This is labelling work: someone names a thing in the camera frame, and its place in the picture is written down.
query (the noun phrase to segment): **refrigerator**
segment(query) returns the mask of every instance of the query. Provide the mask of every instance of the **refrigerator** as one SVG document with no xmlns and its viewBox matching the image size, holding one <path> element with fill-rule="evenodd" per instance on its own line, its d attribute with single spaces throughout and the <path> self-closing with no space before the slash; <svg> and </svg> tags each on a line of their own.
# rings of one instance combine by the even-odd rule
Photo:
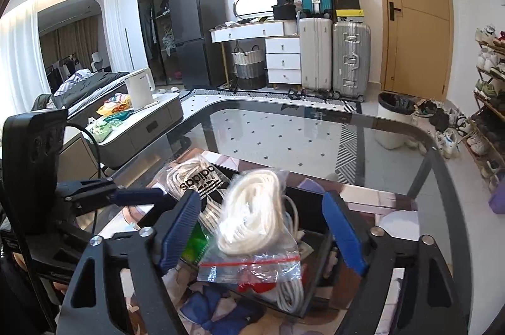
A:
<svg viewBox="0 0 505 335">
<path fill-rule="evenodd" d="M 168 0 L 182 82 L 187 89 L 225 82 L 220 43 L 210 29 L 226 21 L 225 0 Z"/>
</svg>

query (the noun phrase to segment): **silver suitcase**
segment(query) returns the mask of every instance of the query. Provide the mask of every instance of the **silver suitcase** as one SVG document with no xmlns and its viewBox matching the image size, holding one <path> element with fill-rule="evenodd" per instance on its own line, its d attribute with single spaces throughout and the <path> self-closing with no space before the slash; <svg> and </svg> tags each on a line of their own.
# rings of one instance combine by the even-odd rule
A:
<svg viewBox="0 0 505 335">
<path fill-rule="evenodd" d="M 301 85 L 331 89 L 331 20 L 300 19 Z"/>
<path fill-rule="evenodd" d="M 333 91 L 340 96 L 365 101 L 370 71 L 370 27 L 364 23 L 333 25 Z"/>
</svg>

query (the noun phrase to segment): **bed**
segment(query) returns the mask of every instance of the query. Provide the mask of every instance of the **bed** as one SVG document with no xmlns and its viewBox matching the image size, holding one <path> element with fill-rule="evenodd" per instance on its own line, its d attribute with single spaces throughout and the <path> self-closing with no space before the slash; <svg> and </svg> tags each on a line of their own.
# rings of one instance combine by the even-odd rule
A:
<svg viewBox="0 0 505 335">
<path fill-rule="evenodd" d="M 32 111 L 53 108 L 68 109 L 68 122 L 87 126 L 88 118 L 99 118 L 97 110 L 116 93 L 127 93 L 124 76 L 128 73 L 94 73 L 79 81 L 65 93 L 54 96 L 41 94 L 35 100 Z"/>
</svg>

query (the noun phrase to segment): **glass tabletop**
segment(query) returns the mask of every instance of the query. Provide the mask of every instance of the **glass tabletop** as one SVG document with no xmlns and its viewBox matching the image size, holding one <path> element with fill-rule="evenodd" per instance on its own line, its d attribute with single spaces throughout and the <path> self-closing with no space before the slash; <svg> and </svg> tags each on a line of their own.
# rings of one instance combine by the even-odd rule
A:
<svg viewBox="0 0 505 335">
<path fill-rule="evenodd" d="M 426 154 L 406 146 L 384 147 L 406 137 L 421 143 Z M 391 206 L 381 200 L 393 197 L 393 210 L 416 210 L 419 232 L 435 238 L 468 316 L 472 281 L 463 213 L 444 159 L 421 129 L 344 111 L 228 99 L 178 124 L 113 178 L 127 187 L 146 187 L 166 163 L 193 148 L 308 178 L 358 186 L 350 199 L 342 196 L 348 202 L 362 203 L 374 196 L 377 203 L 371 204 Z M 370 195 L 371 190 L 391 194 Z"/>
</svg>

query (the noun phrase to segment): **black cable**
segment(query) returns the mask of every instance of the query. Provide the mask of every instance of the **black cable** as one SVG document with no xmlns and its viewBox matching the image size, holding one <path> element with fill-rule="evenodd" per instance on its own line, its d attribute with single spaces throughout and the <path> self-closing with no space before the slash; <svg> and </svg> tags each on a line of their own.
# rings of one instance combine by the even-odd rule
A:
<svg viewBox="0 0 505 335">
<path fill-rule="evenodd" d="M 95 147 L 95 151 L 97 152 L 97 174 L 98 174 L 98 178 L 101 178 L 102 177 L 102 169 L 100 167 L 100 162 L 101 162 L 100 150 L 98 149 L 98 143 L 94 139 L 93 135 L 87 129 L 85 129 L 83 126 L 81 126 L 79 124 L 67 123 L 66 126 L 77 128 L 79 131 L 82 131 L 84 134 L 86 134 L 89 137 L 89 139 L 92 141 L 93 146 Z M 93 217 L 93 226 L 92 226 L 92 234 L 93 235 L 95 232 L 95 228 L 97 228 L 97 216 L 98 216 L 98 210 L 95 210 L 94 217 Z"/>
<path fill-rule="evenodd" d="M 28 243 L 26 242 L 26 236 L 23 232 L 23 227 L 21 226 L 21 222 L 18 220 L 16 211 L 11 205 L 11 200 L 5 194 L 2 182 L 0 182 L 0 202 L 6 209 L 6 213 L 9 214 L 9 223 L 11 223 L 12 231 L 18 241 L 19 250 L 21 251 L 21 255 L 23 256 L 26 265 L 26 271 L 28 272 L 28 277 L 30 278 L 30 282 L 33 286 L 33 290 L 35 291 L 35 296 L 37 297 L 37 301 L 40 304 L 42 313 L 44 314 L 51 332 L 56 333 L 56 322 L 54 318 L 52 318 L 52 311 L 47 299 L 47 292 L 42 285 L 42 281 L 40 281 L 40 277 L 35 273 L 33 258 L 31 257 Z"/>
</svg>

